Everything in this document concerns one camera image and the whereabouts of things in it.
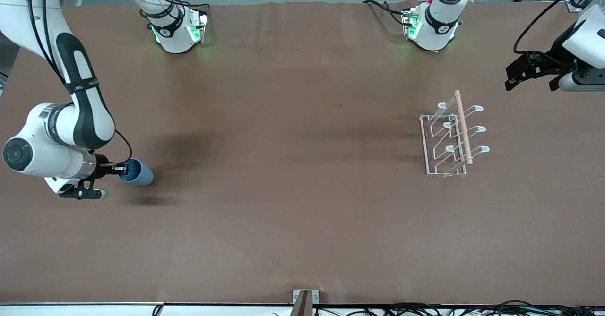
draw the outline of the wooden handle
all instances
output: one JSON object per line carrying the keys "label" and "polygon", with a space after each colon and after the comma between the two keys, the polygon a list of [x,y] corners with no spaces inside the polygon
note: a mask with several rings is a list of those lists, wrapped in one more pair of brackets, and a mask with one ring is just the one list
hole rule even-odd
{"label": "wooden handle", "polygon": [[471,155],[471,144],[468,141],[467,120],[464,117],[464,107],[462,107],[462,98],[460,91],[456,90],[456,105],[458,106],[458,119],[460,120],[460,133],[462,133],[462,142],[464,142],[463,159],[468,159],[467,164],[473,165],[473,157]]}

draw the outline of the blue cup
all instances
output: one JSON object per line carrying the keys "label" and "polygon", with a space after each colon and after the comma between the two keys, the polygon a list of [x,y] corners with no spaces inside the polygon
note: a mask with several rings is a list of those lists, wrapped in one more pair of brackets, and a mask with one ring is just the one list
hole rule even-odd
{"label": "blue cup", "polygon": [[134,186],[147,186],[153,182],[153,172],[139,159],[131,158],[124,163],[128,165],[128,174],[120,174],[120,179]]}

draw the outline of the brown table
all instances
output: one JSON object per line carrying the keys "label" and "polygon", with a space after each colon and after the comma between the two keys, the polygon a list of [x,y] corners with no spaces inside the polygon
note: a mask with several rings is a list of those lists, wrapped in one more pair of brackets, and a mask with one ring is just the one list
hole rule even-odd
{"label": "brown table", "polygon": [[[0,166],[2,301],[605,304],[605,94],[504,89],[544,4],[471,4],[439,53],[362,4],[212,8],[208,45],[169,55],[138,8],[67,8],[104,98],[156,182],[55,196]],[[575,20],[558,6],[522,46]],[[461,90],[492,152],[424,172],[418,116]],[[1,139],[69,100],[21,51]],[[127,155],[117,137],[101,153]]]}

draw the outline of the white wire rack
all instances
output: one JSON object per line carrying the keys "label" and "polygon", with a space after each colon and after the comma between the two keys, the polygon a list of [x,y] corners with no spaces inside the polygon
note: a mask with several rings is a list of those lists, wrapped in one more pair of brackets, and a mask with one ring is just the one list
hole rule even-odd
{"label": "white wire rack", "polygon": [[[448,113],[452,106],[456,113]],[[481,153],[490,151],[488,146],[471,148],[470,139],[478,133],[484,133],[484,126],[476,125],[467,128],[467,118],[478,111],[484,111],[479,105],[464,110],[462,95],[459,90],[447,102],[437,105],[434,114],[422,114],[419,118],[424,145],[426,174],[431,177],[465,177],[467,165]]]}

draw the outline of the wooden dowel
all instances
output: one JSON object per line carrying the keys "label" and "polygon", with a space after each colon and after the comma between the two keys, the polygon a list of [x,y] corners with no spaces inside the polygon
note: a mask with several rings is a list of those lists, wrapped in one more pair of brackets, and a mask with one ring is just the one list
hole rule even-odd
{"label": "wooden dowel", "polygon": [[462,98],[460,91],[456,90],[456,105],[458,106],[458,119],[460,120],[460,133],[462,133],[462,142],[464,142],[464,153],[462,159],[468,159],[467,164],[473,165],[473,155],[471,154],[471,144],[468,141],[467,120],[464,116],[464,108],[462,107]]}

